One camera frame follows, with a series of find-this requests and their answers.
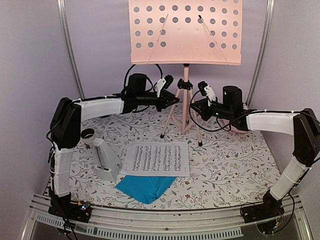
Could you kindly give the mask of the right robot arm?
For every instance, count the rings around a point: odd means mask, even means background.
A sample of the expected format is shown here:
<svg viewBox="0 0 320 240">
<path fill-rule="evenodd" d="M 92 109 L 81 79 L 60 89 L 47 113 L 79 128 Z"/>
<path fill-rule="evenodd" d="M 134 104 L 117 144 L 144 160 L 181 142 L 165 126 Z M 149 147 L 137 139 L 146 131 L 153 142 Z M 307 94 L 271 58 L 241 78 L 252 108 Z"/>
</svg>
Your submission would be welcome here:
<svg viewBox="0 0 320 240">
<path fill-rule="evenodd" d="M 201 100 L 191 100 L 189 107 L 208 121 L 211 117 L 227 120 L 227 126 L 238 131 L 280 133 L 294 138 L 292 158 L 277 182 L 264 194 L 256 212 L 262 218 L 280 213 L 283 198 L 296 187 L 310 168 L 320 160 L 320 122 L 310 108 L 300 111 L 256 110 L 244 107 L 242 90 L 227 85 L 222 89 L 222 102 L 213 89 L 201 82 Z"/>
</svg>

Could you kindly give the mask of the pink music stand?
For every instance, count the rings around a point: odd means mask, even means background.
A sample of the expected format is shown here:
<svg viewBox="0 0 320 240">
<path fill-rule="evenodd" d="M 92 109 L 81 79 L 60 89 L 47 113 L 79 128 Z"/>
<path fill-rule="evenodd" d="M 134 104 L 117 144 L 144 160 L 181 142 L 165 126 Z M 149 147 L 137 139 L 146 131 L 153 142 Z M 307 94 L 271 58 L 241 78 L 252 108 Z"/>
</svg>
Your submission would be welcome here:
<svg viewBox="0 0 320 240">
<path fill-rule="evenodd" d="M 242 43 L 240 0 L 131 0 L 128 3 L 131 63 L 183 64 L 175 96 L 183 96 L 182 132 L 198 124 L 191 108 L 191 64 L 239 66 Z"/>
</svg>

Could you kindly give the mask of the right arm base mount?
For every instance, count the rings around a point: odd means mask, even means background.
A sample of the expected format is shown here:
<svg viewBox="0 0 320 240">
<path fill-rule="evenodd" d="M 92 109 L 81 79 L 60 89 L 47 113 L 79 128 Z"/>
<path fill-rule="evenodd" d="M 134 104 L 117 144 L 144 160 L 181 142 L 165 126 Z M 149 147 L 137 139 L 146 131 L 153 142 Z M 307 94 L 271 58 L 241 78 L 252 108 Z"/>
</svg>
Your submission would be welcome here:
<svg viewBox="0 0 320 240">
<path fill-rule="evenodd" d="M 271 235 L 279 232 L 283 214 L 285 213 L 282 201 L 267 201 L 260 204 L 249 203 L 240 207 L 240 215 L 244 222 L 253 223 L 273 218 L 273 220 L 259 223 L 257 229 L 264 235 Z"/>
</svg>

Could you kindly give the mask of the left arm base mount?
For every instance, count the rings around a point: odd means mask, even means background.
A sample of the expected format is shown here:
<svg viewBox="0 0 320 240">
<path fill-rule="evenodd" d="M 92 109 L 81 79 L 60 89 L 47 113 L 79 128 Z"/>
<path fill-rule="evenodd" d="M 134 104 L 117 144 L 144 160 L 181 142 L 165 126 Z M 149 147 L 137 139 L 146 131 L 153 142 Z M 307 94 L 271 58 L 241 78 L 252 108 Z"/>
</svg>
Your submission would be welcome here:
<svg viewBox="0 0 320 240">
<path fill-rule="evenodd" d="M 88 223 L 91 217 L 92 208 L 88 202 L 84 201 L 72 203 L 69 200 L 51 200 L 48 213 L 67 220 Z"/>
</svg>

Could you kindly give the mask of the sheet music paper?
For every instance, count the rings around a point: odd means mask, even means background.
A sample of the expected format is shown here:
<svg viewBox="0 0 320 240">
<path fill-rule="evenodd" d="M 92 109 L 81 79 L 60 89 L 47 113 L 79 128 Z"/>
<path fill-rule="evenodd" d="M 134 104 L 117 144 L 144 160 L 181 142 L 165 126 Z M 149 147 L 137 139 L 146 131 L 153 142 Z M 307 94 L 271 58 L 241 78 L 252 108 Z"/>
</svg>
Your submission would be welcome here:
<svg viewBox="0 0 320 240">
<path fill-rule="evenodd" d="M 138 177 L 189 177 L 188 143 L 134 142 L 127 149 L 120 173 Z"/>
</svg>

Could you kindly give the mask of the white metronome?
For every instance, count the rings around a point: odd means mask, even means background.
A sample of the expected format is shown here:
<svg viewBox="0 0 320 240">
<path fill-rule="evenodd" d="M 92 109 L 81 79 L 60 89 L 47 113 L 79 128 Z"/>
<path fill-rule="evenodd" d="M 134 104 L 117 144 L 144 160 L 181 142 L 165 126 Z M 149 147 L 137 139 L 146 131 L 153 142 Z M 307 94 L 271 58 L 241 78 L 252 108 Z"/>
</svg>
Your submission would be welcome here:
<svg viewBox="0 0 320 240">
<path fill-rule="evenodd" d="M 96 175 L 104 181 L 115 181 L 121 169 L 120 158 L 101 138 L 96 137 L 92 147 Z"/>
</svg>

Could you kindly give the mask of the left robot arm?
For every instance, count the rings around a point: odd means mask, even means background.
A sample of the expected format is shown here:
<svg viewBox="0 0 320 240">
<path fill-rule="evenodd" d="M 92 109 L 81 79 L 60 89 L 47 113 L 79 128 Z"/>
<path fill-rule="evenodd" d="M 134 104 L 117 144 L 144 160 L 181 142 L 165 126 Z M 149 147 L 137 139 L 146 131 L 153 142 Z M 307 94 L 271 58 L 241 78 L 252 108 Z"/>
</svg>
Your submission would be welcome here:
<svg viewBox="0 0 320 240">
<path fill-rule="evenodd" d="M 179 102 L 179 98 L 167 89 L 173 82 L 171 75 L 161 76 L 157 83 L 146 89 L 149 78 L 142 73 L 126 76 L 120 93 L 94 98 L 60 99 L 50 123 L 46 138 L 51 142 L 48 158 L 51 186 L 51 206 L 63 217 L 74 213 L 69 186 L 71 159 L 81 139 L 81 126 L 86 120 L 109 115 L 137 113 L 138 107 L 154 106 L 157 111 Z"/>
</svg>

